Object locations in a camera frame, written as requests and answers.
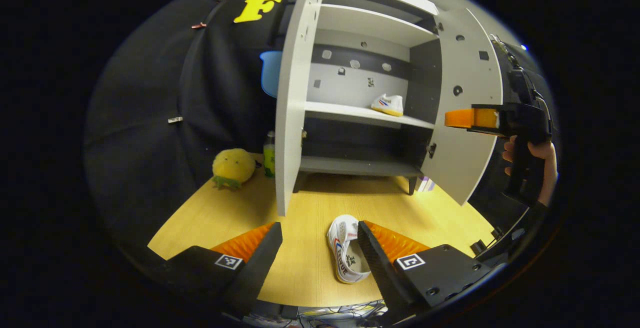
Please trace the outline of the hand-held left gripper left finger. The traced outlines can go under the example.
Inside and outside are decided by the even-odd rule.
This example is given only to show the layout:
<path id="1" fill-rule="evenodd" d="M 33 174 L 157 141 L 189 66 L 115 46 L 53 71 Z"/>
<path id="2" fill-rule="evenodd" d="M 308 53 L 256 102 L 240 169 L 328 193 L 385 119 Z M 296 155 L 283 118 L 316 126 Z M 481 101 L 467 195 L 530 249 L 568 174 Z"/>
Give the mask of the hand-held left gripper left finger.
<path id="1" fill-rule="evenodd" d="M 216 246 L 196 244 L 157 256 L 162 282 L 199 313 L 249 315 L 283 241 L 282 226 L 272 222 Z"/>

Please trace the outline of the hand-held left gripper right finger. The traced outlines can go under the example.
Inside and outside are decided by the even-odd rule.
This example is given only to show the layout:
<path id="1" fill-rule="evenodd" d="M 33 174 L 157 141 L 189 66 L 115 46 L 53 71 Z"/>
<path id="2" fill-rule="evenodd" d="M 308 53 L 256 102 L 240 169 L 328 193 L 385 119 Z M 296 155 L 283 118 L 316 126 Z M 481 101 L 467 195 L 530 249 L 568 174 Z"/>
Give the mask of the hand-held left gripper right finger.
<path id="1" fill-rule="evenodd" d="M 450 244 L 427 247 L 366 220 L 358 243 L 387 307 L 378 325 L 439 318 L 496 273 Z"/>

